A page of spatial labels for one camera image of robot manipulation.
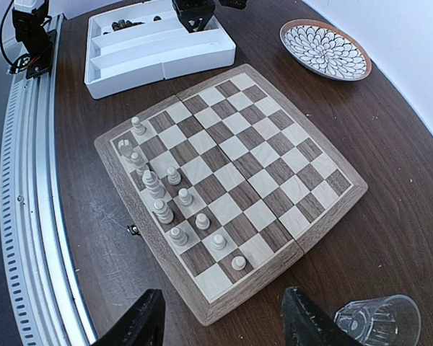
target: plate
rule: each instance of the plate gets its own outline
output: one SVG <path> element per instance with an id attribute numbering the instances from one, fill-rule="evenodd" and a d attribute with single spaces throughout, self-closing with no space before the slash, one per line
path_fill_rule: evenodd
<path id="1" fill-rule="evenodd" d="M 281 41 L 299 63 L 311 71 L 339 81 L 369 76 L 372 62 L 364 48 L 345 32 L 310 19 L 287 22 Z"/>

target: table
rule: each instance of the table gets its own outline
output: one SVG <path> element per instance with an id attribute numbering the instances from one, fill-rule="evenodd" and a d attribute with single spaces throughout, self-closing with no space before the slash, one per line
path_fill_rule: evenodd
<path id="1" fill-rule="evenodd" d="M 250 0 L 219 7 L 249 63 L 331 140 L 369 184 L 351 211 L 280 278 L 210 327 L 181 300 L 132 223 L 93 141 L 138 112 L 227 68 L 93 100 L 84 85 L 87 20 L 63 25 L 58 57 L 56 137 L 66 230 L 87 308 L 104 334 L 147 289 L 167 302 L 165 345 L 282 345 L 281 300 L 298 285 L 331 316 L 349 301 L 407 294 L 422 315 L 420 345 L 433 345 L 433 137 L 374 66 L 363 81 L 316 76 L 283 48 L 279 29 L 292 19 L 321 19 L 300 1 Z"/>

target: white wall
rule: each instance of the white wall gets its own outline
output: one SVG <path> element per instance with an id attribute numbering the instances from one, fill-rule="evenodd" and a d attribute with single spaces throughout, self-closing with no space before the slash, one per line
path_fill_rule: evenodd
<path id="1" fill-rule="evenodd" d="M 349 33 L 433 134 L 433 0 L 304 0 Z"/>
<path id="2" fill-rule="evenodd" d="M 0 0 L 0 21 L 9 5 L 9 1 Z M 117 1 L 119 0 L 50 0 L 50 15 L 64 13 L 67 19 L 71 19 Z M 6 18 L 3 33 L 4 42 L 14 37 L 11 11 Z"/>

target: chessboard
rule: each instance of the chessboard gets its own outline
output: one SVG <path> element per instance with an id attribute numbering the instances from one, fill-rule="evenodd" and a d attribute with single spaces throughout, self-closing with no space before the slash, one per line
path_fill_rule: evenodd
<path id="1" fill-rule="evenodd" d="M 95 146 L 144 240 L 204 325 L 293 265 L 367 191 L 331 142 L 249 65 L 139 113 Z"/>

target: transparent cup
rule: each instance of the transparent cup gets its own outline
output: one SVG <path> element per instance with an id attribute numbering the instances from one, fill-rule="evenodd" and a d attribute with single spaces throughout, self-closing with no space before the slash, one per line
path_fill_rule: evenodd
<path id="1" fill-rule="evenodd" d="M 334 322 L 365 346 L 415 346 L 421 331 L 419 308 L 402 295 L 352 301 Z"/>

